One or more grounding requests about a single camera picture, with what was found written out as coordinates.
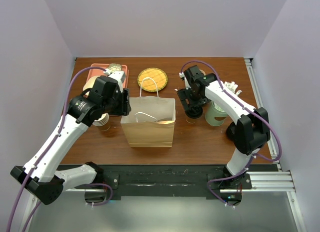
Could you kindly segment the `black coffee cup lid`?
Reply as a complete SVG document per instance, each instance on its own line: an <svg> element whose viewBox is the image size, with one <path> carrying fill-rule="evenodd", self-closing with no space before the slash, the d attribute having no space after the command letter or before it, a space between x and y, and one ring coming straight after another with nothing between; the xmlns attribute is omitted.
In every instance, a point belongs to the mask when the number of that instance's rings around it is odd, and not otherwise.
<svg viewBox="0 0 320 232"><path fill-rule="evenodd" d="M203 114L203 108L202 107L189 108L185 111L185 114L187 115L188 118L198 119Z"/></svg>

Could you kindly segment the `brown paper bag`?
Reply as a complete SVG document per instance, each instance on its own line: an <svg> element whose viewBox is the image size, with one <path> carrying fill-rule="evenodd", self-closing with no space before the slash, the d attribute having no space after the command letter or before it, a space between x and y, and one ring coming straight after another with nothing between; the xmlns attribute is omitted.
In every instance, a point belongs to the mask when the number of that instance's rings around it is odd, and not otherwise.
<svg viewBox="0 0 320 232"><path fill-rule="evenodd" d="M130 147L172 147L176 100L156 96L129 97L131 112L120 120ZM171 124L158 121L174 120Z"/></svg>

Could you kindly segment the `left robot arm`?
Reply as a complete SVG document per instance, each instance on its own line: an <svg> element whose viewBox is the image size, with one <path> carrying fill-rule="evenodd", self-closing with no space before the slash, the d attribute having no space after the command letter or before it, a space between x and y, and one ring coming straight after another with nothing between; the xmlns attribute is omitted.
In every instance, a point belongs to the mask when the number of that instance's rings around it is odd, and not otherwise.
<svg viewBox="0 0 320 232"><path fill-rule="evenodd" d="M67 112L45 144L24 166L15 166L11 176L45 205L77 186L100 187L104 171L93 162L68 170L58 171L57 168L77 139L103 114L129 114L129 90L123 87L125 78L123 71L99 76L87 97L80 94L72 98Z"/></svg>

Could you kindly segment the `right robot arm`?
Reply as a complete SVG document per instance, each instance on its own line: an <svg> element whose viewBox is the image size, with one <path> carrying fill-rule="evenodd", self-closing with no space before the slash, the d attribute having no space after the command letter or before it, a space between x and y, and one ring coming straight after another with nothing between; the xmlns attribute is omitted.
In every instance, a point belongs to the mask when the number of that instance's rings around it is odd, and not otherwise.
<svg viewBox="0 0 320 232"><path fill-rule="evenodd" d="M186 116L198 119L203 105L215 102L235 124L233 143L235 151L223 169L223 176L213 182L223 181L228 188L235 188L240 176L247 172L259 150L270 140L269 116L263 107L255 108L233 94L213 73L204 75L197 67L179 73L185 87L177 91Z"/></svg>

